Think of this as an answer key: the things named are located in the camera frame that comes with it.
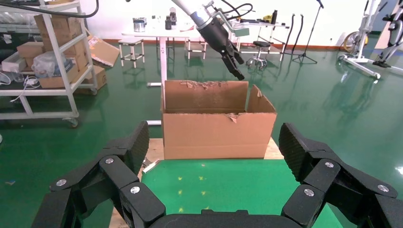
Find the tripod stand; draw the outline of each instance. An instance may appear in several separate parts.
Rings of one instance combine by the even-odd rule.
[[[311,30],[311,34],[309,35],[308,43],[307,43],[307,45],[305,46],[304,52],[303,52],[302,54],[298,55],[297,58],[293,59],[293,60],[292,60],[293,62],[297,62],[297,63],[300,63],[300,64],[304,64],[304,59],[307,58],[307,59],[313,61],[313,63],[306,63],[306,64],[317,64],[317,61],[316,61],[316,60],[314,60],[314,59],[312,59],[312,58],[310,58],[310,57],[307,56],[307,49],[308,49],[309,42],[311,41],[312,33],[314,32],[314,28],[315,28],[315,25],[316,25],[316,20],[317,20],[317,17],[318,17],[318,15],[319,15],[320,9],[323,8],[323,5],[322,5],[322,3],[320,2],[320,0],[317,0],[317,1],[319,2],[319,8],[317,9],[317,14],[316,14],[315,22],[314,22],[314,25],[312,26],[312,30]]]

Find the power strip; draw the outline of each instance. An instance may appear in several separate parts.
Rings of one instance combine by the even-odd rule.
[[[36,78],[28,79],[28,81],[27,81],[27,85],[29,85],[29,86],[33,86],[36,83],[38,83],[38,80]]]

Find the wooden platform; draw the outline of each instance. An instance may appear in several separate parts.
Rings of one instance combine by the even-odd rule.
[[[150,139],[150,144],[148,147],[147,158],[151,162],[159,159],[163,160],[163,139]],[[272,138],[267,145],[266,153],[264,159],[284,159],[281,155],[278,146]],[[142,170],[140,170],[139,178],[141,179]],[[119,215],[116,209],[112,212],[111,222],[109,223],[109,228],[128,228],[123,218]]]

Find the cardboard box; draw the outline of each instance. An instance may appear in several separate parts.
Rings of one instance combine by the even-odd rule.
[[[1,67],[3,68],[3,71],[7,72],[23,71],[27,67],[27,62],[24,58],[19,56],[18,52],[16,52],[3,60],[1,62]]]
[[[77,66],[74,65],[67,72],[68,81],[69,82],[73,81],[73,79],[76,78],[77,75],[78,75],[78,69],[77,69]],[[42,88],[62,88],[62,87],[64,87],[63,79],[60,76],[39,78],[38,80],[39,80]]]
[[[27,67],[31,69],[31,66],[34,65],[34,58],[25,58],[25,61],[27,62]]]
[[[53,51],[52,43],[50,42],[50,39],[47,38],[42,38],[43,44],[45,47],[45,51]],[[58,40],[59,47],[66,44],[67,42],[61,42]],[[65,52],[63,52],[67,56],[75,56],[77,54],[83,53],[85,51],[85,46],[84,46],[84,40],[79,41],[72,47],[68,48]]]
[[[17,47],[20,57],[35,58],[45,52],[42,42],[27,42]]]
[[[247,93],[243,81],[166,81],[164,158],[263,158],[277,113],[255,85],[245,110]]]
[[[66,55],[66,58],[73,60],[73,63],[77,65],[78,71],[86,70],[88,59],[85,52],[81,52],[76,56]]]
[[[34,19],[38,26],[39,32],[48,33],[43,16],[36,15],[34,16]],[[50,21],[52,22],[53,30],[56,34],[76,32],[79,32],[81,34],[80,19],[78,18],[53,15]]]
[[[106,67],[113,67],[118,55],[119,49],[112,46],[98,37],[89,36],[88,44],[91,50],[91,57],[93,60],[101,63]]]
[[[98,87],[96,89],[102,88],[106,84],[106,71],[104,68],[100,66],[94,66],[95,74],[96,74],[96,82],[98,83]],[[92,74],[88,74],[86,78],[83,80],[84,84],[93,83]],[[78,94],[92,94],[90,89],[77,89],[75,93]]]

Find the white cable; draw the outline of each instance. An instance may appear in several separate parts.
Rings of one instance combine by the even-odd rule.
[[[11,84],[11,78],[10,78],[9,76],[7,76],[6,74],[2,73],[2,72],[0,72],[0,74],[9,79],[9,83],[8,83],[8,84],[7,84],[7,83],[3,83],[3,82],[0,81],[0,85],[10,85],[10,84]]]
[[[38,85],[35,85],[35,84],[31,85],[31,84],[28,84],[28,81],[29,81],[30,79],[36,80],[37,82],[36,82],[35,84],[38,84]],[[40,83],[39,83],[38,79],[37,79],[36,77],[34,77],[34,76],[27,76],[27,77],[25,78],[25,80],[24,80],[24,89],[22,90],[21,94],[20,94],[19,96],[17,96],[17,98],[15,98],[14,100],[11,100],[10,102],[14,102],[14,101],[18,100],[18,99],[22,96],[22,94],[24,93],[24,91],[25,91],[26,89],[36,89],[36,88],[38,88],[38,87],[40,87]]]

